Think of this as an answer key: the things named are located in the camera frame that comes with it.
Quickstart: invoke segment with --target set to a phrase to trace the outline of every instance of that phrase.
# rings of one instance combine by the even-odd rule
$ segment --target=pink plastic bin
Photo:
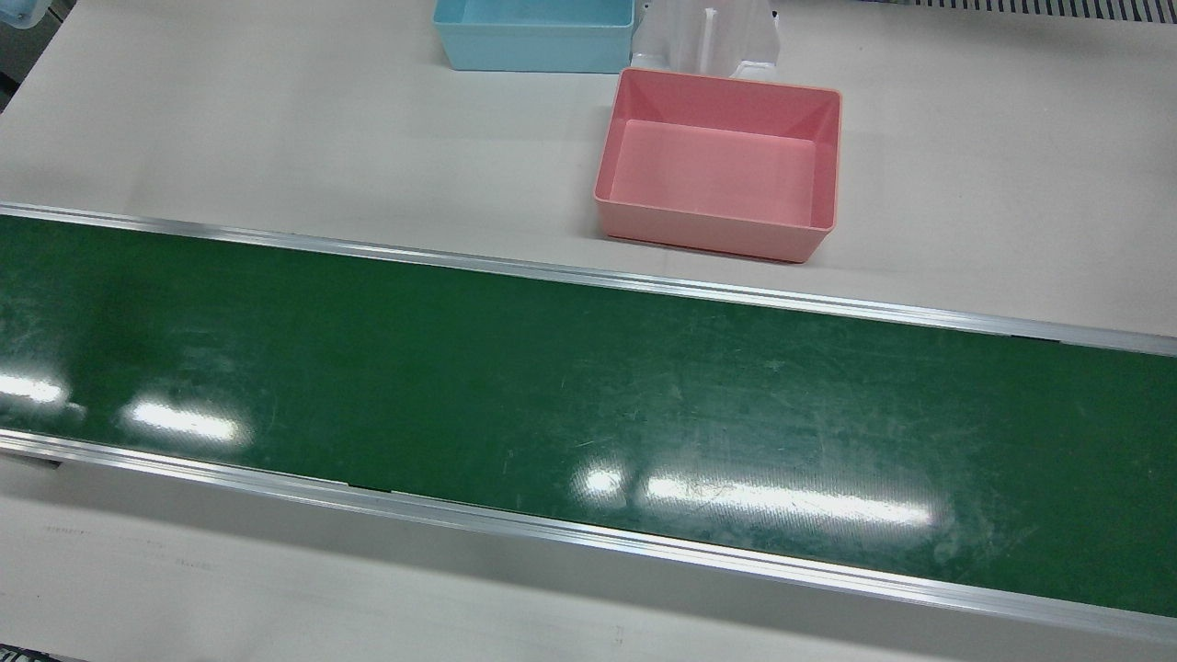
[[[621,72],[597,176],[610,237],[805,262],[833,230],[842,95]]]

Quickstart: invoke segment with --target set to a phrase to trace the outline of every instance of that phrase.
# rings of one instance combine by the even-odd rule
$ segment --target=green conveyor belt
[[[0,426],[1177,616],[1168,357],[0,217]]]

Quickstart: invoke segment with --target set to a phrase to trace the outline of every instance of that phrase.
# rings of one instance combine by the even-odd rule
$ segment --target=plastic container
[[[49,0],[0,0],[0,21],[28,29],[41,21]]]
[[[617,73],[633,0],[438,0],[433,25],[455,69]]]
[[[650,0],[643,7],[633,66],[773,79],[780,37],[767,0]]]
[[[597,176],[610,237],[805,262],[834,226],[842,95],[627,68]]]

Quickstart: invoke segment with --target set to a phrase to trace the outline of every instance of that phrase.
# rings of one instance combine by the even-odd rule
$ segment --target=green belt surface
[[[1177,616],[1170,357],[0,217],[0,426]]]

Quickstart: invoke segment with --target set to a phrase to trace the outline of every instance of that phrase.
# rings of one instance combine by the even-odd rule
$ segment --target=metal grating
[[[1175,0],[915,0],[924,7],[1177,24]]]

